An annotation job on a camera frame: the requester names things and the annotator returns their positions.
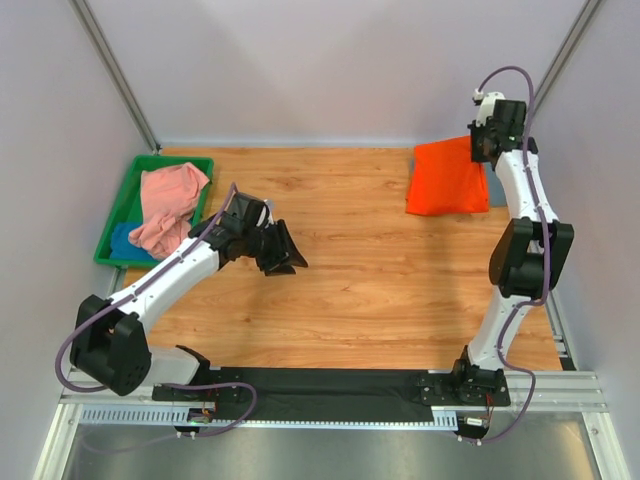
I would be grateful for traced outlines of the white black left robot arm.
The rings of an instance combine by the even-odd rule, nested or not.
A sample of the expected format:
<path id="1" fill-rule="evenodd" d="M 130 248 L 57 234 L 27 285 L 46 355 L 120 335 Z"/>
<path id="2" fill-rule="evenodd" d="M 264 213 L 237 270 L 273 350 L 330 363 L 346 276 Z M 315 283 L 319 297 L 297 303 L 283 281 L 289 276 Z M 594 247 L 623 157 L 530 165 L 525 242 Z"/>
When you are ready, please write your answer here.
<path id="1" fill-rule="evenodd" d="M 282 220 L 239 230 L 201 223 L 137 283 L 107 299 L 91 295 L 81 303 L 71 364 L 96 381 L 95 391 L 119 396 L 152 384 L 194 386 L 207 359 L 184 346 L 151 347 L 147 337 L 179 299 L 240 257 L 254 259 L 267 276 L 292 275 L 308 265 Z"/>

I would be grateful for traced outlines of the orange t shirt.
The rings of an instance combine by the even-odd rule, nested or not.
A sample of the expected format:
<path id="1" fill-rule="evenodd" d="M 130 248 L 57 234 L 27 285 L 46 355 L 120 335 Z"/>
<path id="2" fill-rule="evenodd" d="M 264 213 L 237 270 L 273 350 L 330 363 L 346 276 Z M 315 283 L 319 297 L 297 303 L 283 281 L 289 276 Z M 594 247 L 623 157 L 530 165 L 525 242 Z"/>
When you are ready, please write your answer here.
<path id="1" fill-rule="evenodd" d="M 412 215 L 486 213 L 489 187 L 481 163 L 471 160 L 469 136 L 417 145 L 406 194 Z"/>

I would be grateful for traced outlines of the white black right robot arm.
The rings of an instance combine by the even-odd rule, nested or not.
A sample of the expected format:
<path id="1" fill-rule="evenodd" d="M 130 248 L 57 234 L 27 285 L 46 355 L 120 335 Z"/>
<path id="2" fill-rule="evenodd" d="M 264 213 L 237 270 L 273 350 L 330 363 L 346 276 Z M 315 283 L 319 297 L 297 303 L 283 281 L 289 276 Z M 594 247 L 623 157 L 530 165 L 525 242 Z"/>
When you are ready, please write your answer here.
<path id="1" fill-rule="evenodd" d="M 489 261 L 493 292 L 478 333 L 454 364 L 454 397 L 464 404 L 507 405 L 507 354 L 529 311 L 546 302 L 574 239 L 551 207 L 537 147 L 522 135 L 474 121 L 472 160 L 488 163 L 505 193 L 510 221 Z"/>

